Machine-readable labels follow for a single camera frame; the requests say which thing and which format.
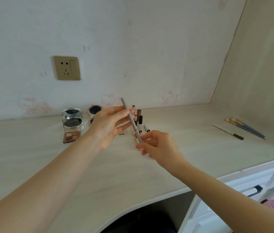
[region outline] desk surface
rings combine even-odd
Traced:
[[[169,132],[189,162],[216,178],[274,161],[272,131],[249,122],[267,140],[256,137],[223,121],[232,114],[210,104],[143,109],[142,113],[149,129]],[[69,145],[62,143],[63,134],[60,116],[0,121],[0,199]],[[49,232],[99,232],[129,211],[189,191],[154,160],[141,156],[135,144],[128,129],[94,159]]]

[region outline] electrical outlet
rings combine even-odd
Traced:
[[[54,56],[58,80],[80,80],[78,58],[73,56]]]

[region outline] wall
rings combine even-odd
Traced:
[[[248,0],[213,104],[274,129],[274,0]]]
[[[0,0],[0,119],[208,103],[246,0]],[[81,81],[57,81],[53,55]]]

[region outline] drawer handle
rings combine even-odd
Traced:
[[[256,188],[257,191],[255,193],[252,193],[252,194],[248,195],[248,197],[252,197],[252,196],[254,196],[256,194],[259,194],[263,190],[263,188],[260,185],[256,185],[254,188]]]

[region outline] drawer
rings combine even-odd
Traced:
[[[274,168],[230,181],[226,184],[246,196],[253,195],[251,198],[259,201],[268,189],[274,187]],[[192,218],[202,216],[209,212],[212,212],[211,208],[201,200]]]

